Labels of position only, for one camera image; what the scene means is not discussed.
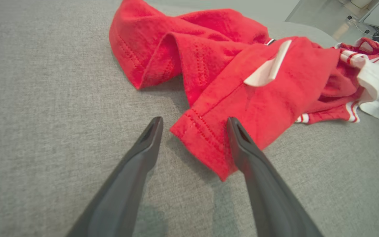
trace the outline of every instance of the gray fabric surface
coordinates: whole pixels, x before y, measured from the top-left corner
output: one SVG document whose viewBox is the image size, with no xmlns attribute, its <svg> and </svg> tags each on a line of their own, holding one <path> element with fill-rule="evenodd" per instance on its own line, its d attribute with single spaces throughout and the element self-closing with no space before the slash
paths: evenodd
<svg viewBox="0 0 379 237">
<path fill-rule="evenodd" d="M 108 29 L 119 1 L 0 0 L 0 236 L 63 236 L 154 116 L 164 118 L 134 236 L 255 236 L 240 172 L 225 183 L 167 130 L 181 78 L 136 91 Z M 177 15 L 191 9 L 156 6 Z M 311 27 L 262 21 L 272 37 Z M 295 124 L 265 153 L 326 236 L 379 236 L 379 120 Z"/>
</svg>

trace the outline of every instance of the clothing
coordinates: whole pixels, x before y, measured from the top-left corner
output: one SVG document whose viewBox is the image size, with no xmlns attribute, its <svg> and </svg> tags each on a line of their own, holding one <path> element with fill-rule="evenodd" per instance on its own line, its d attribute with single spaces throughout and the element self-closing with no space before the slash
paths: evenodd
<svg viewBox="0 0 379 237">
<path fill-rule="evenodd" d="M 379 43 L 371 39 L 361 38 L 354 46 L 340 44 L 340 47 L 365 54 L 370 59 L 366 76 L 360 79 L 360 83 L 366 88 L 366 93 L 362 95 L 359 107 L 362 111 L 379 119 Z"/>
<path fill-rule="evenodd" d="M 226 135 L 228 117 L 237 117 L 264 149 L 302 114 L 346 106 L 362 90 L 359 69 L 340 61 L 341 49 L 324 49 L 300 37 L 267 46 L 266 27 L 230 9 L 170 17 L 142 0 L 124 0 L 109 38 L 137 89 L 182 73 L 190 109 L 170 131 L 223 181 L 236 171 Z M 263 87 L 245 85 L 288 40 L 275 80 Z M 345 119 L 340 113 L 335 118 Z"/>
</svg>

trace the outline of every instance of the hem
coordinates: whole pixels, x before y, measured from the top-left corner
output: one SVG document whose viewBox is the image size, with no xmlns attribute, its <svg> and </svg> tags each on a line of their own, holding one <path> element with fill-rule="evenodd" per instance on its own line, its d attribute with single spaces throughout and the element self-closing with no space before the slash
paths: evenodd
<svg viewBox="0 0 379 237">
<path fill-rule="evenodd" d="M 214 171 L 221 181 L 237 170 L 229 148 L 219 142 L 211 129 L 193 109 L 189 109 L 170 128 L 201 163 Z"/>
</svg>

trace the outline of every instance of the cable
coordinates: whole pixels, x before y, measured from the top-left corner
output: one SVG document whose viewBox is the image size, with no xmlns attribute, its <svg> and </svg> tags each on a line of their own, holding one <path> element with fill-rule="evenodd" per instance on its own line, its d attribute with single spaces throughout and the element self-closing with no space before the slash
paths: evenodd
<svg viewBox="0 0 379 237">
<path fill-rule="evenodd" d="M 360 32 L 362 32 L 362 33 L 364 33 L 364 34 L 367 34 L 367 35 L 369 35 L 369 36 L 374 36 L 374 35 L 371 35 L 371 34 L 365 33 L 365 32 L 363 32 L 362 30 L 360 30 L 359 27 L 358 27 L 358 25 L 357 25 L 354 21 L 352 21 L 352 20 L 350 20 L 350 19 L 347 19 L 347 20 L 350 21 L 350 22 L 352 22 L 353 24 L 355 24 L 356 28 L 357 28 Z"/>
</svg>

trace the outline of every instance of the floor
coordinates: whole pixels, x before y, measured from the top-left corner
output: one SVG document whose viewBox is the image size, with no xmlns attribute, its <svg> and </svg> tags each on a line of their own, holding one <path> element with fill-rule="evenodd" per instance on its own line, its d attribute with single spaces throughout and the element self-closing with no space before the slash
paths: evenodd
<svg viewBox="0 0 379 237">
<path fill-rule="evenodd" d="M 371 38 L 375 32 L 372 27 L 358 23 L 358 19 L 366 12 L 367 9 L 360 9 L 349 0 L 301 0 L 298 9 L 287 21 L 319 28 L 338 42 L 352 44 L 361 37 Z M 370 30 L 370 35 L 359 31 L 347 19 L 348 15 L 353 16 L 352 21 L 361 31 Z"/>
</svg>

